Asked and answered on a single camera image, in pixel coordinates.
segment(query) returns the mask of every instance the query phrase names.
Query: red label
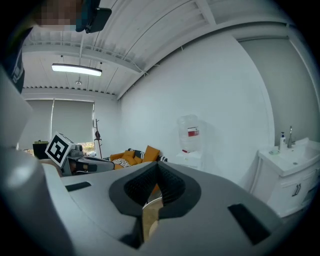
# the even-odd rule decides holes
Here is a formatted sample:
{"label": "red label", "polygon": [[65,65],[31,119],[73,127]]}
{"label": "red label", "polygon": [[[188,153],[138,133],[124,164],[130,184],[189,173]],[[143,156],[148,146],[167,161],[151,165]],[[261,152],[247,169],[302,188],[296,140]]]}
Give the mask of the red label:
{"label": "red label", "polygon": [[198,129],[198,127],[190,127],[190,128],[188,128],[187,130],[188,130],[188,136],[189,136],[189,137],[199,135],[199,129]]}

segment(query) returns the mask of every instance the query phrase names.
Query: sink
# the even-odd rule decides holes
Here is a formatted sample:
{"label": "sink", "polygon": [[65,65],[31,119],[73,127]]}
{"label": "sink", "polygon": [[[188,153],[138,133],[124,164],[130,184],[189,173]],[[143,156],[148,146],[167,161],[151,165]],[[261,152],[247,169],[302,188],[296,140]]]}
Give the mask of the sink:
{"label": "sink", "polygon": [[269,147],[259,150],[258,155],[273,166],[281,176],[301,171],[320,160],[320,143],[309,138],[298,140],[292,148],[283,148],[280,154],[271,155],[271,150],[278,147]]}

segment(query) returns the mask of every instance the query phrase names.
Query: striped pillow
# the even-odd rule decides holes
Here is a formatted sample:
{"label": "striped pillow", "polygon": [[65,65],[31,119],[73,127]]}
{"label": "striped pillow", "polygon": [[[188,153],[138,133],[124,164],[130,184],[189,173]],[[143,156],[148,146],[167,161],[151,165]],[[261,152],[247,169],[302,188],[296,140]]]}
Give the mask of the striped pillow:
{"label": "striped pillow", "polygon": [[131,166],[127,160],[124,160],[123,158],[119,158],[113,161],[116,165],[121,165],[122,167],[129,167]]}

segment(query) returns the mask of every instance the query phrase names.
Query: ceiling light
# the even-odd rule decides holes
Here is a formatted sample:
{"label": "ceiling light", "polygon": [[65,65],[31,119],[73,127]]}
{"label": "ceiling light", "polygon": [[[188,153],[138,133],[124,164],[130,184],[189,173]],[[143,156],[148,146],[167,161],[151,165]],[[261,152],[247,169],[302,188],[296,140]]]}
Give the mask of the ceiling light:
{"label": "ceiling light", "polygon": [[87,67],[87,66],[69,65],[69,64],[52,64],[51,67],[53,71],[80,73],[80,74],[93,75],[97,77],[100,77],[102,74],[101,69]]}

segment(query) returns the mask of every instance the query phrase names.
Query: window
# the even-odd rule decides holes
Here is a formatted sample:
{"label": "window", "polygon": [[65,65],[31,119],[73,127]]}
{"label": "window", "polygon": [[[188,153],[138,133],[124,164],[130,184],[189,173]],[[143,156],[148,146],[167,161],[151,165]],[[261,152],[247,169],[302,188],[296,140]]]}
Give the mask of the window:
{"label": "window", "polygon": [[62,133],[83,153],[95,150],[94,103],[71,100],[28,100],[33,113],[19,140],[19,149],[33,153],[35,141],[50,141],[55,132]]}
{"label": "window", "polygon": [[36,141],[49,141],[51,139],[51,114],[53,100],[27,100],[32,107],[31,118],[26,124],[20,140],[20,150],[32,150]]}

